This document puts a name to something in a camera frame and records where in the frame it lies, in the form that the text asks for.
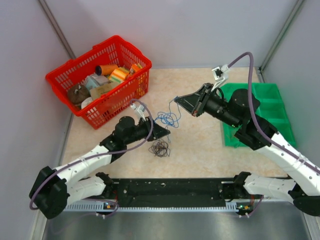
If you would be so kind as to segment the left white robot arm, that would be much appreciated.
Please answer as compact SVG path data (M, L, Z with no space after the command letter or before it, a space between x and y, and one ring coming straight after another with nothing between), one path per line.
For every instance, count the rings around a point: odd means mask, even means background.
M130 151L128 145L135 142L143 145L170 133L150 116L138 123L130 116L122 117L114 131L85 155L56 168L42 168L29 193L30 209L40 210L50 220L76 201L98 195L109 198L114 187L108 183L108 177L101 174L90 177L89 174Z

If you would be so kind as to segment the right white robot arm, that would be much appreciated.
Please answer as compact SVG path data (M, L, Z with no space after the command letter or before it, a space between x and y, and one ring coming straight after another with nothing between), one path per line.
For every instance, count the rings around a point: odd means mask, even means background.
M262 177L243 171L233 179L237 197L272 197L287 201L310 216L320 215L319 167L292 147L274 125L256 115L260 101L250 87L236 89L226 100L220 88L205 83L194 93L176 97L174 102L194 117L207 113L238 128L235 137L241 143L274 161L288 175L288 178Z

